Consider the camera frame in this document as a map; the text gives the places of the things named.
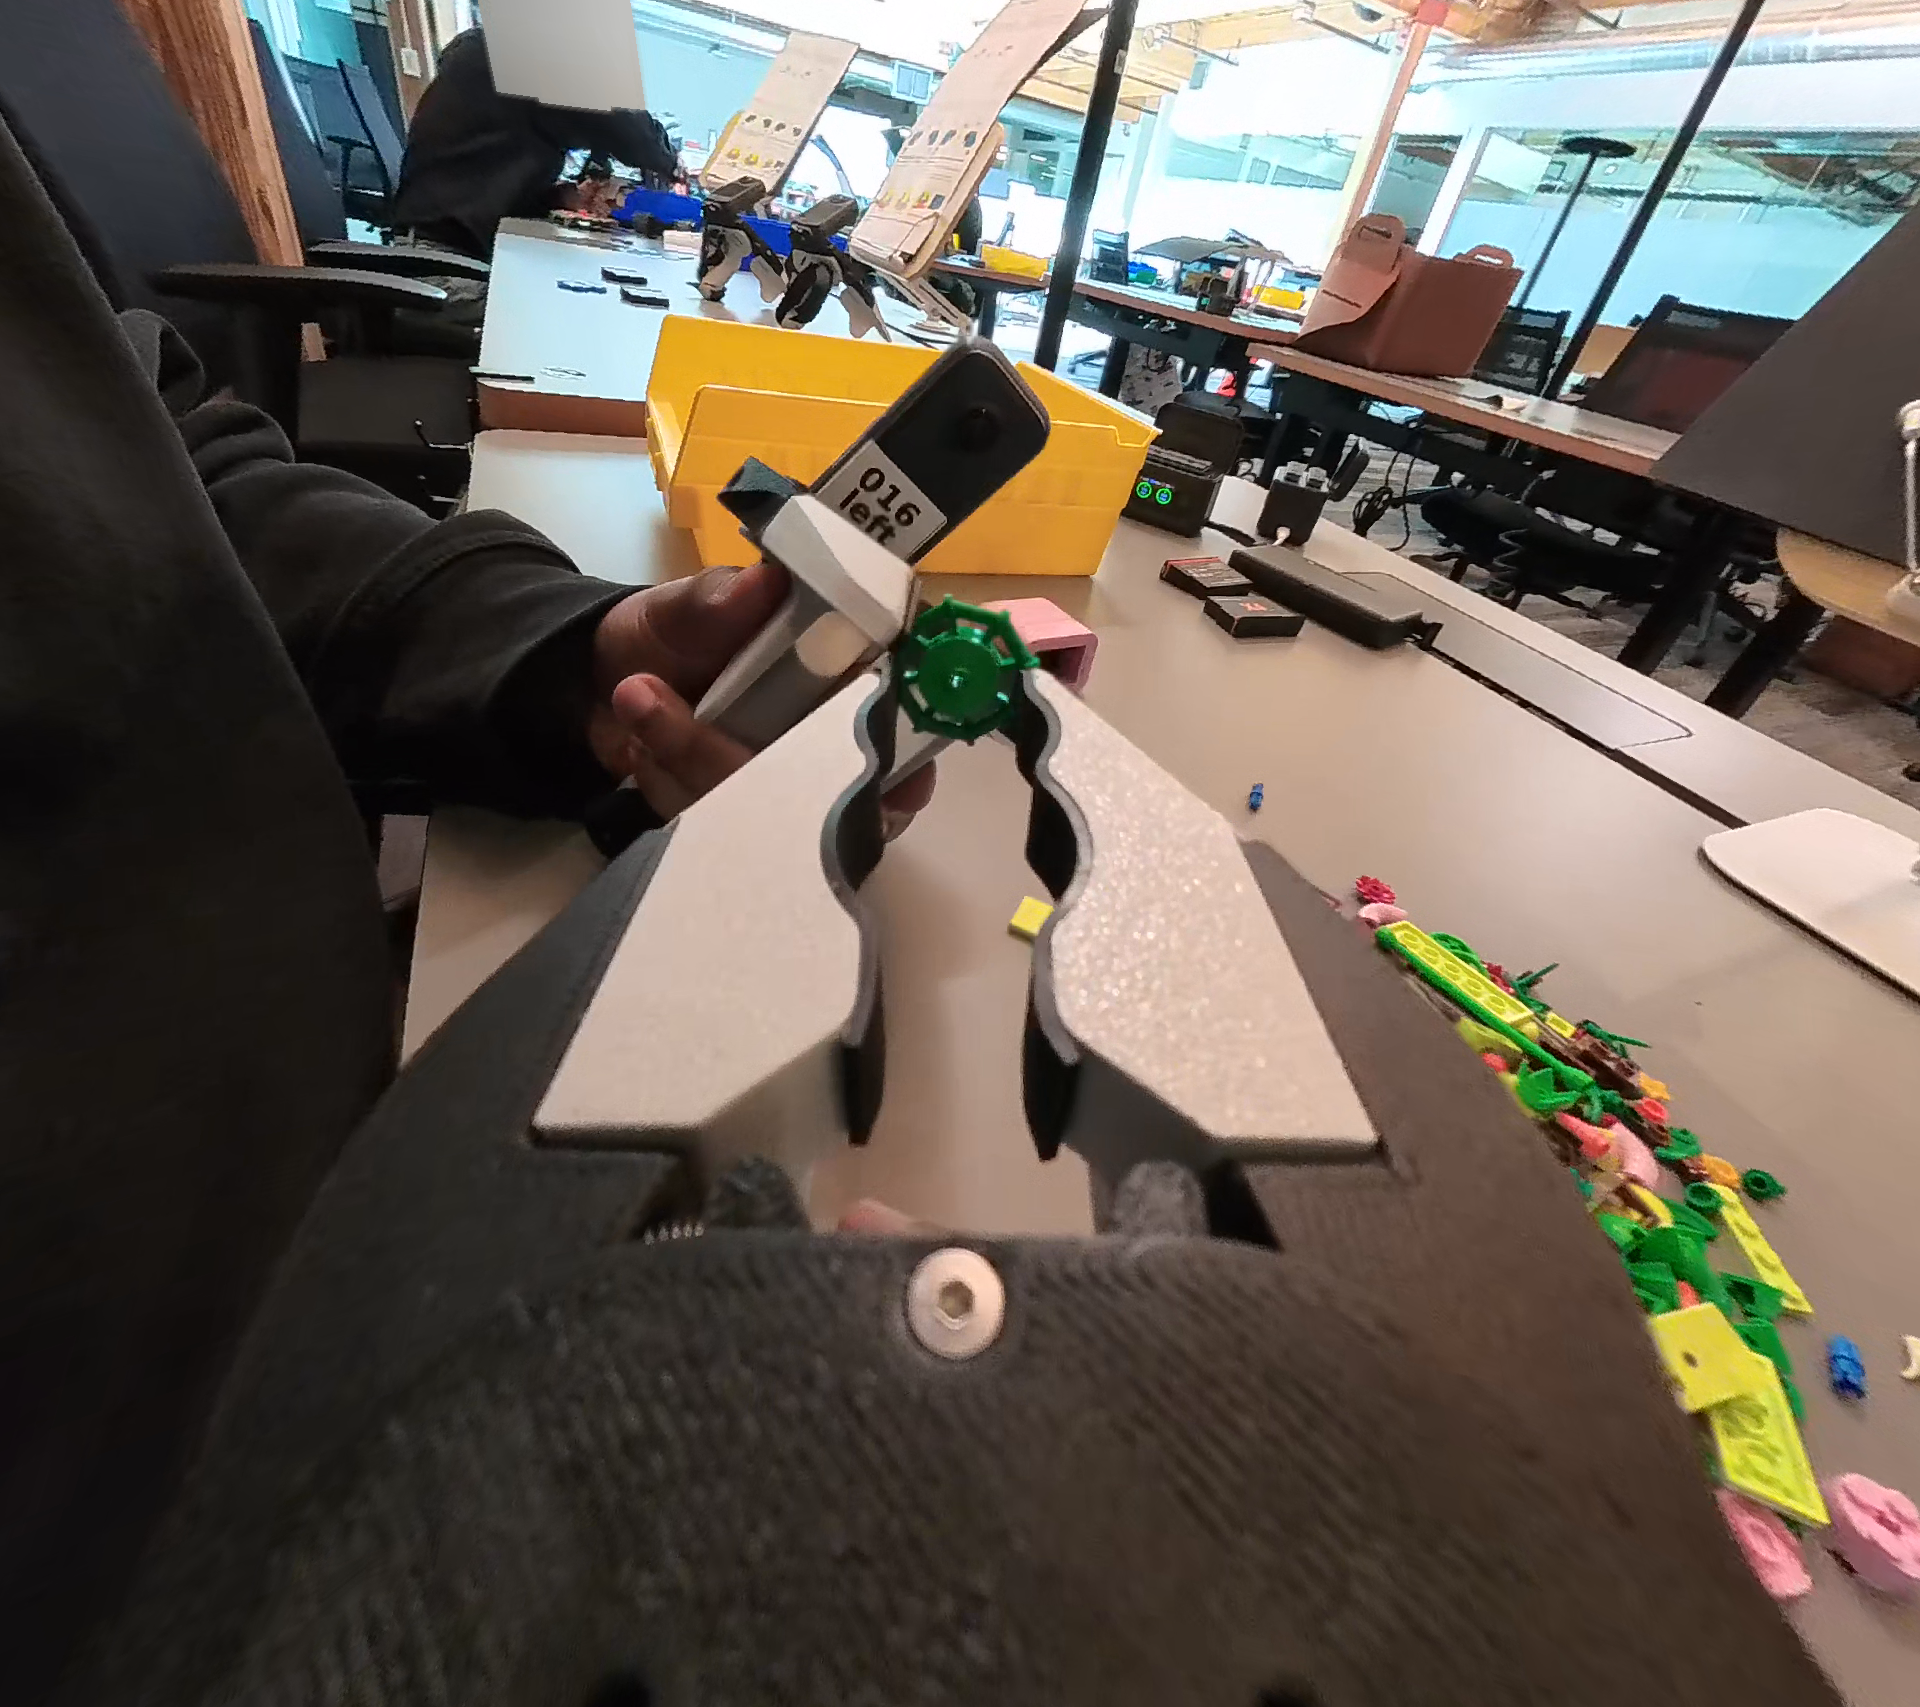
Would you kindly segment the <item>black charging case green lights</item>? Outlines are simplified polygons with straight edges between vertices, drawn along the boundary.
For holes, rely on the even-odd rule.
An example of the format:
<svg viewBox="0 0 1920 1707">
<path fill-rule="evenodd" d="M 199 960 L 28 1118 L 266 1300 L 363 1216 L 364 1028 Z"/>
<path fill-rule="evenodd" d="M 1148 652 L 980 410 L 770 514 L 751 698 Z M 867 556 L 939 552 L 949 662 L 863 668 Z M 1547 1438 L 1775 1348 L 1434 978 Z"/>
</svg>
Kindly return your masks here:
<svg viewBox="0 0 1920 1707">
<path fill-rule="evenodd" d="M 1199 534 L 1222 484 L 1241 468 L 1245 440 L 1245 416 L 1235 400 L 1182 394 L 1165 402 L 1120 518 L 1178 536 Z"/>
</svg>

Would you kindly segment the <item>person's left hand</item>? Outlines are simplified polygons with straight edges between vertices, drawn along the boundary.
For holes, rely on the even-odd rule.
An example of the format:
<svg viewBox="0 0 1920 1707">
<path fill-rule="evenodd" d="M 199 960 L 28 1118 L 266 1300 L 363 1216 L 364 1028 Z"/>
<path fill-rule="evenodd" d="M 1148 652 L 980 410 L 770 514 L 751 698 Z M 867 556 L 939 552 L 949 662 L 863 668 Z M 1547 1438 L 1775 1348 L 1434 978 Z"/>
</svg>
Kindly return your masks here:
<svg viewBox="0 0 1920 1707">
<path fill-rule="evenodd" d="M 777 616 L 780 568 L 708 568 L 638 590 L 598 624 L 591 646 L 588 742 L 603 768 L 675 818 L 722 786 L 751 750 L 699 720 L 722 670 Z"/>
</svg>

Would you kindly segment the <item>black office chair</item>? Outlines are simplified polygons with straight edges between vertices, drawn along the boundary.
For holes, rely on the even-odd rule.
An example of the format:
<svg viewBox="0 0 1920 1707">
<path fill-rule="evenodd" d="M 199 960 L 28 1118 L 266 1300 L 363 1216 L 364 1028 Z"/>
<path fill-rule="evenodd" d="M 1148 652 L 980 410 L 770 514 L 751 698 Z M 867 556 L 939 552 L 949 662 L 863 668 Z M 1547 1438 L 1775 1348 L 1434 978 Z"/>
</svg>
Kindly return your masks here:
<svg viewBox="0 0 1920 1707">
<path fill-rule="evenodd" d="M 480 338 L 442 286 L 325 258 L 171 266 L 151 288 L 213 382 L 269 414 L 303 466 L 437 520 L 469 492 Z"/>
</svg>

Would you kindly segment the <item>white stand base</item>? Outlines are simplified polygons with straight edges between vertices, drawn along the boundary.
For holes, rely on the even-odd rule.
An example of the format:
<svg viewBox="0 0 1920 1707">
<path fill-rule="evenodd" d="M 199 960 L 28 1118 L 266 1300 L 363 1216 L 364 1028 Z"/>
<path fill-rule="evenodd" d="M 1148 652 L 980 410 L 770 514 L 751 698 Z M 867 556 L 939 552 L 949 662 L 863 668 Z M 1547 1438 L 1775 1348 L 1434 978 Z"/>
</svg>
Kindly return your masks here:
<svg viewBox="0 0 1920 1707">
<path fill-rule="evenodd" d="M 1813 808 L 1721 830 L 1706 868 L 1823 946 L 1918 1000 L 1918 844 L 1857 814 Z"/>
</svg>

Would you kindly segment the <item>person's black jacket torso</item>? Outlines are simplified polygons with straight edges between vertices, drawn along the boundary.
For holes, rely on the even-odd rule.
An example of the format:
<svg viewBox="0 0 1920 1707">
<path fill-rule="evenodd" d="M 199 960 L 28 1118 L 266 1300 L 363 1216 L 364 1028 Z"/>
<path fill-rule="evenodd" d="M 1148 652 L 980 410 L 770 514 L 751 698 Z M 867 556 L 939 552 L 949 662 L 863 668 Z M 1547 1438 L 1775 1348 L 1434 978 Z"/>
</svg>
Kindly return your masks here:
<svg viewBox="0 0 1920 1707">
<path fill-rule="evenodd" d="M 121 1610 L 394 1048 L 364 824 L 4 134 L 4 1703 Z"/>
</svg>

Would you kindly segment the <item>cardboard sheet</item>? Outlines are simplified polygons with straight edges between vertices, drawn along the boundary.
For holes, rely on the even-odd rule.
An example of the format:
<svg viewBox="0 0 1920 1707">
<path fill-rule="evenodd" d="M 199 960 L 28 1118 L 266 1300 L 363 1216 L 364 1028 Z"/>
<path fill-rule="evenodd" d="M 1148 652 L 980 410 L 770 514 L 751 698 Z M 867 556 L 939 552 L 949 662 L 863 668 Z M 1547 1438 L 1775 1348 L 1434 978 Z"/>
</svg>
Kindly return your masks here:
<svg viewBox="0 0 1920 1707">
<path fill-rule="evenodd" d="M 1011 0 L 934 90 L 848 238 L 869 270 L 919 280 L 958 230 L 1002 144 L 1001 116 L 1066 42 L 1103 18 L 1094 0 Z"/>
<path fill-rule="evenodd" d="M 699 176 L 714 198 L 753 184 L 756 200 L 777 200 L 842 86 L 857 40 L 788 34 L 747 108 L 737 112 Z"/>
</svg>

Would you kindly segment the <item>person's left forearm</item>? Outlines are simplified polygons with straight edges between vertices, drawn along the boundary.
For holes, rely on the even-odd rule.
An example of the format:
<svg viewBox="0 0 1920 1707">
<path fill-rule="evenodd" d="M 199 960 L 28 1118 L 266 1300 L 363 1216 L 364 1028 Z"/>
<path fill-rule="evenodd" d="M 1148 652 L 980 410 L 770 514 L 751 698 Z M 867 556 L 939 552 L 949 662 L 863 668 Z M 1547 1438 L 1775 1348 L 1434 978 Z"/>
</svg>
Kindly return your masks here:
<svg viewBox="0 0 1920 1707">
<path fill-rule="evenodd" d="M 206 390 L 168 322 L 116 320 L 350 782 L 557 820 L 612 792 L 593 652 L 624 588 L 510 516 L 432 520 L 299 462 L 269 414 Z"/>
</svg>

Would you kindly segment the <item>black green round toy piece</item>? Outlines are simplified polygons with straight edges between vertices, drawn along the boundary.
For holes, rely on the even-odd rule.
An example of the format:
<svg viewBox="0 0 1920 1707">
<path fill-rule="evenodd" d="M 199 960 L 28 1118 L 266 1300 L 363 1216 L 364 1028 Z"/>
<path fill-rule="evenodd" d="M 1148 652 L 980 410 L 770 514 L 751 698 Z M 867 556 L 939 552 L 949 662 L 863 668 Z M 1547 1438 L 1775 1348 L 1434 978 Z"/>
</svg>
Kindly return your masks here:
<svg viewBox="0 0 1920 1707">
<path fill-rule="evenodd" d="M 955 596 L 914 616 L 892 652 L 905 718 L 922 736 L 958 744 L 1002 734 L 1043 666 L 1013 616 Z"/>
</svg>

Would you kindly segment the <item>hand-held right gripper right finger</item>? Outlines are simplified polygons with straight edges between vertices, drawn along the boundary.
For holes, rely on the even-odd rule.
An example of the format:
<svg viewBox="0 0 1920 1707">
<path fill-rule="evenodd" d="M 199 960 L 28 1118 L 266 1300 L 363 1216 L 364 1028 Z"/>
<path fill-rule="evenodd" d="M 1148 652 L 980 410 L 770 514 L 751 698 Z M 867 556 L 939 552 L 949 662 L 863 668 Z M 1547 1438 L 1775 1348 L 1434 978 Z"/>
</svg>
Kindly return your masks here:
<svg viewBox="0 0 1920 1707">
<path fill-rule="evenodd" d="M 1051 904 L 1021 1042 L 1038 1156 L 1370 1160 L 1381 1130 L 1231 822 L 1045 670 L 1013 748 Z"/>
</svg>

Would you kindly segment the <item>brown cardboard box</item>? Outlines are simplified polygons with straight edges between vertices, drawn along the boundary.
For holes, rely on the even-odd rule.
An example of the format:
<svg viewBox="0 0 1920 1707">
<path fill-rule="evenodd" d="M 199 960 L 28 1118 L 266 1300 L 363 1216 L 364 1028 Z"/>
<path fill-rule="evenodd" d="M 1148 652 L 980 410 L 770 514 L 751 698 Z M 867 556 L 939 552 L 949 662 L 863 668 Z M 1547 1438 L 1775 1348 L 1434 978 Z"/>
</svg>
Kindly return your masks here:
<svg viewBox="0 0 1920 1707">
<path fill-rule="evenodd" d="M 1366 214 L 1331 256 L 1296 344 L 1382 376 L 1469 376 L 1520 282 L 1505 248 L 1439 258 L 1410 246 L 1397 216 Z"/>
</svg>

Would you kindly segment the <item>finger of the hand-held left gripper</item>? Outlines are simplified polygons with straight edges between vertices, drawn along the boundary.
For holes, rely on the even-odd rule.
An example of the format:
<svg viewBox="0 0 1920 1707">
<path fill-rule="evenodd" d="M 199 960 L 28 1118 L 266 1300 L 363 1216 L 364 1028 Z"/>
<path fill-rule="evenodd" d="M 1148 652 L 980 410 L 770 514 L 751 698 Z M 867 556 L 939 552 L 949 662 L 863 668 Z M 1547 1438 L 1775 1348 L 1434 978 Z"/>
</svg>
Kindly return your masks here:
<svg viewBox="0 0 1920 1707">
<path fill-rule="evenodd" d="M 780 632 L 800 662 L 875 662 L 917 612 L 917 570 L 815 496 L 780 504 L 762 530 L 762 558 L 788 578 Z"/>
</svg>

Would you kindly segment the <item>pink hollow block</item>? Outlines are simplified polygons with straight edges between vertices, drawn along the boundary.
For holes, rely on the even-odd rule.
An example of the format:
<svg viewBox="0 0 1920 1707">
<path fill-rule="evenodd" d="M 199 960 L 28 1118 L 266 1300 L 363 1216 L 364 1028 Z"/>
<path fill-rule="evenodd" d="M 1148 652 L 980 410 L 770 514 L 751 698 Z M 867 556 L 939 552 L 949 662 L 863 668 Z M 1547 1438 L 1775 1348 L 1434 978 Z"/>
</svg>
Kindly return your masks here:
<svg viewBox="0 0 1920 1707">
<path fill-rule="evenodd" d="M 991 614 L 1007 616 L 1040 670 L 1074 694 L 1089 688 L 1099 650 L 1093 628 L 1045 598 L 997 600 L 980 606 Z"/>
</svg>

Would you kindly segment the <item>wooden easel stand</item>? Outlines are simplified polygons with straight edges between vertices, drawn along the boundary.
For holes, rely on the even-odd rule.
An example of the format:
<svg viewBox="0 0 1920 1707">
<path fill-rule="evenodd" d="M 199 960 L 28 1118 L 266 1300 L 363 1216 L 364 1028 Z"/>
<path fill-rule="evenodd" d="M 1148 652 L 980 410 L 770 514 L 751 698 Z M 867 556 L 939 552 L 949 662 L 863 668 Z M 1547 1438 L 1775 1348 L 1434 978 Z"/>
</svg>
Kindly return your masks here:
<svg viewBox="0 0 1920 1707">
<path fill-rule="evenodd" d="M 952 282 L 962 290 L 962 300 L 955 298 L 949 286 L 952 278 L 947 276 L 906 276 L 894 268 L 878 268 L 876 280 L 888 298 L 919 316 L 917 328 L 924 332 L 926 340 L 936 338 L 936 334 L 956 340 L 991 340 L 995 336 L 995 314 L 988 312 L 982 318 L 978 290 L 970 280 Z"/>
</svg>

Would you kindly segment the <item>pile of colourful toy bricks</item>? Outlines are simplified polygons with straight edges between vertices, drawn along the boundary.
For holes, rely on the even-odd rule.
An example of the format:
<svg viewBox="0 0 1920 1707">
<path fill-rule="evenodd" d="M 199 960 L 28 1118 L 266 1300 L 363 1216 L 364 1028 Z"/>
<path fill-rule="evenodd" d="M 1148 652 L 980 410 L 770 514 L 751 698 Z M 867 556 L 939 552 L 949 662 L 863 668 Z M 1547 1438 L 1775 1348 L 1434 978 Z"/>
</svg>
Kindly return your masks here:
<svg viewBox="0 0 1920 1707">
<path fill-rule="evenodd" d="M 1194 1190 L 1248 1240 L 1250 1378 L 1204 1384 L 1285 1416 L 1258 1444 L 1311 1530 L 1314 1568 L 1410 1592 L 1422 1622 L 1576 1608 L 1705 1644 L 1748 1592 L 1810 1590 L 1806 1538 L 1850 1576 L 1917 1596 L 1917 1504 L 1819 1480 L 1783 1320 L 1806 1312 L 1756 1236 L 1779 1192 L 1700 1154 L 1633 1046 L 1526 1000 L 1465 944 L 1363 896 L 1346 922 L 1288 914 L 1279 960 L 1214 938 L 1231 988 L 1296 960 L 1308 1024 L 1364 1112 L 1356 1156 L 1203 1134 L 1128 1146 L 1116 1198 Z"/>
</svg>

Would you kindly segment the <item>black pole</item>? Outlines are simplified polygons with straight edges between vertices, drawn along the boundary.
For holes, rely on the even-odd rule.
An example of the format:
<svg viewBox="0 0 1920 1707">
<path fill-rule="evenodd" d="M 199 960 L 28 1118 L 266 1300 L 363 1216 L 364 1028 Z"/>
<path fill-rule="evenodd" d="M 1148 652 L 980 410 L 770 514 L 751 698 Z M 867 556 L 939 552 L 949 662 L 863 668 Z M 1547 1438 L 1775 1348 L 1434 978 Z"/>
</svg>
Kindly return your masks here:
<svg viewBox="0 0 1920 1707">
<path fill-rule="evenodd" d="M 1076 146 L 1063 236 L 1046 280 L 1040 326 L 1033 350 L 1033 362 L 1045 372 L 1059 368 L 1139 12 L 1141 0 L 1113 0 L 1103 20 L 1103 40 Z"/>
</svg>

